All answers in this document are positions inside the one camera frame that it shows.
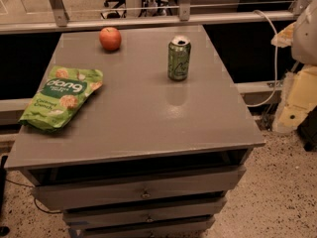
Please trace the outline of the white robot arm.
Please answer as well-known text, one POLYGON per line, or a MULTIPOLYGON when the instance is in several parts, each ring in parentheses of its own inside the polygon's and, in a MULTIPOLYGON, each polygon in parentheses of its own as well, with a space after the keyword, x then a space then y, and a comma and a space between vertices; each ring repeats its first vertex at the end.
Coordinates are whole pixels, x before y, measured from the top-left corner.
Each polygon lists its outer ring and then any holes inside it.
POLYGON ((292 57, 303 64, 299 72, 288 72, 281 101, 272 123, 276 133, 289 133, 317 106, 317 0, 312 0, 298 19, 275 34, 271 43, 291 47, 292 57))

